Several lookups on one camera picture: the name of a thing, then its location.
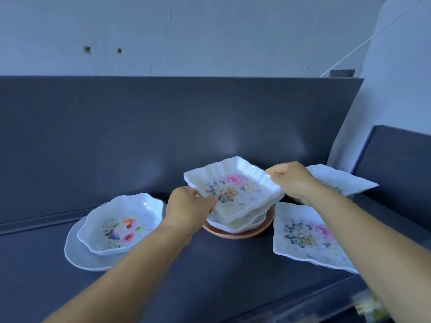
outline stack of plates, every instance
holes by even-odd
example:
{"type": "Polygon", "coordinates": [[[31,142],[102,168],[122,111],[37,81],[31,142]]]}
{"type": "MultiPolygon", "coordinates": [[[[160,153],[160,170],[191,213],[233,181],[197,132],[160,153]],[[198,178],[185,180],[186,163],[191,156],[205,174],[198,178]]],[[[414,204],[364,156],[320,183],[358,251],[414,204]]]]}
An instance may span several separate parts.
{"type": "Polygon", "coordinates": [[[217,197],[207,221],[230,234],[261,226],[270,207],[284,196],[265,171],[239,156],[188,171],[184,179],[200,197],[217,197]]]}
{"type": "Polygon", "coordinates": [[[164,211],[163,201],[146,193],[115,197],[73,226],[65,256],[81,269],[106,271],[162,222],[164,211]]]}

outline dark gray countertop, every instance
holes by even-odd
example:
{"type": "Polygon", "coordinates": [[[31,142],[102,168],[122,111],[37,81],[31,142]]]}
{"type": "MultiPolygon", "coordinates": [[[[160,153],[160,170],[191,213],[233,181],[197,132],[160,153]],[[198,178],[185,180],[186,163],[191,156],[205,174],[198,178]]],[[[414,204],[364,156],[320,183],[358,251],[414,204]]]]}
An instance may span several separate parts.
{"type": "MultiPolygon", "coordinates": [[[[431,237],[363,195],[355,202],[417,242],[431,237]]],[[[80,270],[65,259],[63,247],[73,224],[0,237],[0,321],[40,322],[103,274],[80,270]]],[[[202,229],[164,276],[143,322],[218,323],[303,290],[312,293],[352,280],[345,271],[275,255],[272,236],[269,228],[254,238],[234,241],[202,229]]]]}

